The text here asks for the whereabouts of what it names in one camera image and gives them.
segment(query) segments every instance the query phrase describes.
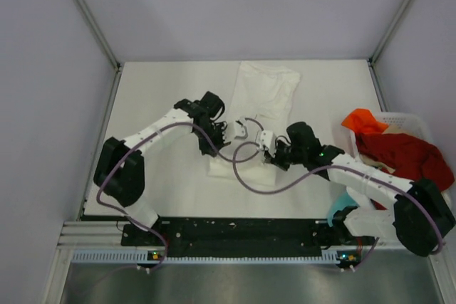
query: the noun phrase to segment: gray floor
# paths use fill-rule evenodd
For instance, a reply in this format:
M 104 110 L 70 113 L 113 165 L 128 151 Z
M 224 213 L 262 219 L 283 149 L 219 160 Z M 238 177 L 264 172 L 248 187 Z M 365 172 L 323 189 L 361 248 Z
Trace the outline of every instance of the gray floor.
M 73 265 L 61 304 L 441 303 L 426 258 L 376 251 L 356 273 L 323 266 L 166 266 L 147 276 L 118 266 Z

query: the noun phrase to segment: robotic arm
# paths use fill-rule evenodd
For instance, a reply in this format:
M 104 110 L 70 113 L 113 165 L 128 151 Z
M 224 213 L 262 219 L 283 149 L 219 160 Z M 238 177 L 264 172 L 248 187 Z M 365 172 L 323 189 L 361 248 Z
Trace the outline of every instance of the robotic arm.
M 163 118 L 124 140 L 111 137 L 103 145 L 93 178 L 95 184 L 101 186 L 128 151 L 152 133 L 158 132 L 156 137 L 128 156 L 103 190 L 114 197 L 128 215 L 145 226 L 152 227 L 158 220 L 158 215 L 144 195 L 144 154 L 157 153 L 183 135 L 193 132 L 198 137 L 201 153 L 215 157 L 217 153 L 192 124 L 202 128 L 217 150 L 233 140 L 245 140 L 248 137 L 245 119 L 232 123 L 217 122 L 223 112 L 224 103 L 216 95 L 207 92 L 201 100 L 179 101 Z M 176 126 L 160 131 L 173 124 Z M 334 168 L 316 174 L 330 182 L 346 185 L 352 192 L 364 195 L 387 209 L 375 211 L 352 206 L 338 211 L 333 220 L 334 231 L 342 243 L 354 236 L 374 236 L 398 239 L 408 250 L 419 256 L 427 256 L 432 252 L 438 239 L 429 221 L 416 205 L 394 192 L 388 184 L 408 193 L 422 204 L 442 236 L 455 226 L 454 216 L 432 181 L 422 179 L 412 182 L 357 162 L 337 147 L 321 145 L 305 122 L 290 125 L 286 133 L 289 136 L 289 140 L 283 137 L 286 141 L 276 137 L 272 131 L 264 130 L 257 135 L 256 143 L 264 153 L 266 163 L 276 165 L 284 171 L 295 164 L 302 164 L 309 171 L 331 165 Z

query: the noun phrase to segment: wall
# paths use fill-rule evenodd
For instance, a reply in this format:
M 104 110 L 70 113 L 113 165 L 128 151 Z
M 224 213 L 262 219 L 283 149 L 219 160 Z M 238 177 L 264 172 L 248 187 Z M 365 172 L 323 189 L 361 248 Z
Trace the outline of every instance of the wall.
M 367 58 L 401 0 L 86 0 L 122 61 Z
M 37 303 L 113 72 L 72 0 L 0 0 L 0 303 Z
M 415 0 L 376 70 L 390 110 L 421 116 L 456 173 L 456 0 Z

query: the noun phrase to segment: orange cloth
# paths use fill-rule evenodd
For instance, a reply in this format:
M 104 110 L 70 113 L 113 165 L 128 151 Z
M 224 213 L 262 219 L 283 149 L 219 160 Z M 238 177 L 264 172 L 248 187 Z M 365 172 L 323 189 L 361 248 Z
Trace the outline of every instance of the orange cloth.
M 382 133 L 388 128 L 387 124 L 378 122 L 370 112 L 363 108 L 358 108 L 350 113 L 341 124 L 344 127 L 355 132 L 356 135 L 363 133 L 370 135 L 372 133 Z

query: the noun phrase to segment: teal object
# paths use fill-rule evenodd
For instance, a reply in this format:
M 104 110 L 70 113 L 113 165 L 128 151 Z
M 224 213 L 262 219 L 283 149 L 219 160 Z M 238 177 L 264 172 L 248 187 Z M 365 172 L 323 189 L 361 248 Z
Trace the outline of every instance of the teal object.
M 345 191 L 342 195 L 340 195 L 340 197 L 334 202 L 332 207 L 329 209 L 328 216 L 326 217 L 326 219 L 328 220 L 328 225 L 330 227 L 333 226 L 334 214 L 337 211 L 346 208 L 347 206 L 359 206 L 359 205 L 355 202 L 354 199 L 352 199 L 350 197 L 348 192 Z

